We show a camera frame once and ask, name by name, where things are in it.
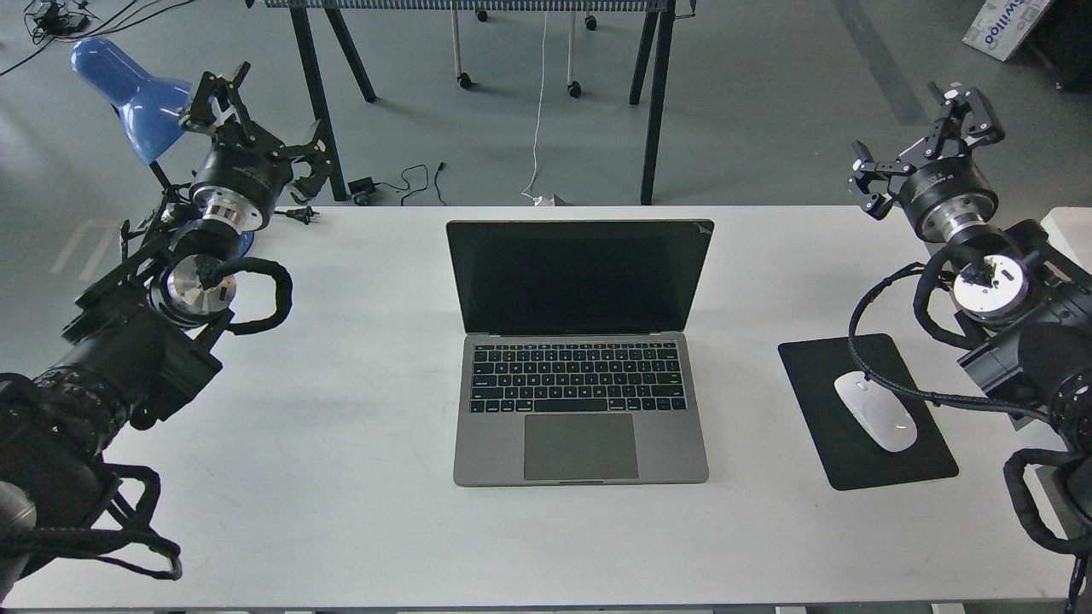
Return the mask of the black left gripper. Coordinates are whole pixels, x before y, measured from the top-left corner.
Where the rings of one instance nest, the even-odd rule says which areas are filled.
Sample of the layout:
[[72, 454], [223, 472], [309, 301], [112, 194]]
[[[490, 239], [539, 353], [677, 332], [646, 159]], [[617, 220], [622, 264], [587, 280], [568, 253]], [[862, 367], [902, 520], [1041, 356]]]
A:
[[[178, 120], [183, 132], [212, 141], [189, 198], [201, 220], [226, 224], [236, 233], [265, 229], [286, 185], [293, 202], [308, 205], [333, 172], [333, 147], [323, 120], [313, 121], [302, 144], [285, 145], [276, 137], [254, 140], [253, 122], [239, 94], [250, 67], [245, 61], [230, 75], [204, 72]], [[297, 164], [307, 165], [309, 172], [293, 178]]]

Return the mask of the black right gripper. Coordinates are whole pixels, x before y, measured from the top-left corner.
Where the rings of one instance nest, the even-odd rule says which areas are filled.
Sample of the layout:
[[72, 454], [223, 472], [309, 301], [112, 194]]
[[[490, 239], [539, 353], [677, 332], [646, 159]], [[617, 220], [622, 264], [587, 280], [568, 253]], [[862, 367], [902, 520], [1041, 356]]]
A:
[[[894, 206], [904, 210], [912, 229], [923, 241], [951, 241], [959, 232], [989, 222], [998, 194], [972, 160], [973, 151], [1002, 142], [1006, 130], [993, 104], [978, 87], [951, 83], [926, 85], [939, 113], [925, 135], [917, 168], [909, 162], [876, 162], [862, 141], [851, 144], [857, 160], [847, 179], [848, 194], [863, 212], [882, 220]], [[906, 179], [898, 188], [897, 178]]]

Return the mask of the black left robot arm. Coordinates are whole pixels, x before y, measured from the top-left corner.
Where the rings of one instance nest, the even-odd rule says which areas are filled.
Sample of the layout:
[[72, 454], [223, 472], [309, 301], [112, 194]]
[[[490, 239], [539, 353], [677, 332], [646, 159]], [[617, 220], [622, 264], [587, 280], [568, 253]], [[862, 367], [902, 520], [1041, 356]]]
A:
[[187, 197], [168, 185], [147, 225], [122, 229], [140, 247], [78, 296], [71, 352], [35, 378], [3, 374], [4, 592], [55, 559], [181, 576], [179, 545], [151, 526], [159, 474], [104, 452], [126, 425], [149, 429], [194, 401], [221, 371], [222, 334], [285, 322], [288, 269], [244, 255], [242, 236], [269, 225], [284, 190], [292, 217], [308, 220], [332, 168], [319, 123], [286, 145], [251, 119], [249, 67], [195, 82], [179, 125], [210, 137], [206, 163]]

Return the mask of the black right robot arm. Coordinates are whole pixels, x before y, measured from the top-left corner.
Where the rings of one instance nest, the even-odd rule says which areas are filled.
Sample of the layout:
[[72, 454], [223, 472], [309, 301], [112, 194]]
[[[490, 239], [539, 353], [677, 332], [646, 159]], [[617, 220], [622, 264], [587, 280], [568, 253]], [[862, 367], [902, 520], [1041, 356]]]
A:
[[[929, 84], [938, 116], [928, 135], [897, 160], [857, 155], [850, 194], [874, 220], [898, 206], [913, 232], [938, 249], [885, 278], [857, 304], [848, 353], [870, 379], [897, 395], [936, 408], [972, 409], [1038, 420], [1060, 436], [1063, 450], [1021, 449], [1002, 477], [1014, 516], [1040, 547], [1075, 558], [1065, 611], [1072, 613], [1089, 570], [1091, 507], [1091, 281], [1049, 241], [1034, 220], [1010, 229], [992, 224], [998, 197], [973, 160], [976, 147], [1005, 139], [990, 101], [978, 88]], [[943, 394], [897, 383], [862, 357], [863, 312], [901, 279], [916, 276], [912, 310], [921, 330], [963, 350], [959, 365], [980, 397]]]

